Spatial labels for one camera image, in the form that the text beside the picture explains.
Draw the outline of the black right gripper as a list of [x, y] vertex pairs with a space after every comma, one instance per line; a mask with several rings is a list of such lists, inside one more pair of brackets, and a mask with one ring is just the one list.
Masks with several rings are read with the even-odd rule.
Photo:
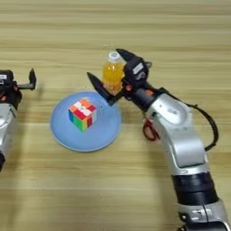
[[[125, 49], [116, 49], [116, 51], [126, 62], [137, 61], [137, 56], [130, 51]], [[112, 106], [115, 101], [124, 97], [128, 101], [132, 101], [143, 112], [147, 112], [152, 103], [156, 101], [161, 94], [168, 94], [168, 91], [165, 88], [154, 88], [147, 81], [140, 86], [132, 85], [131, 83], [124, 81], [121, 91], [114, 97], [104, 88], [103, 83], [95, 75], [88, 72], [88, 78], [96, 92], [110, 106]]]

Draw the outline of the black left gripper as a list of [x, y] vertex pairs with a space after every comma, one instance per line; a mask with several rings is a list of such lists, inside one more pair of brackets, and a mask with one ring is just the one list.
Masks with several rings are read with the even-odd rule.
[[35, 90], [36, 88], [37, 78], [34, 69], [31, 69], [29, 73], [29, 80], [29, 84], [22, 85], [17, 83], [0, 84], [0, 104], [9, 104], [17, 109], [23, 98], [22, 90]]

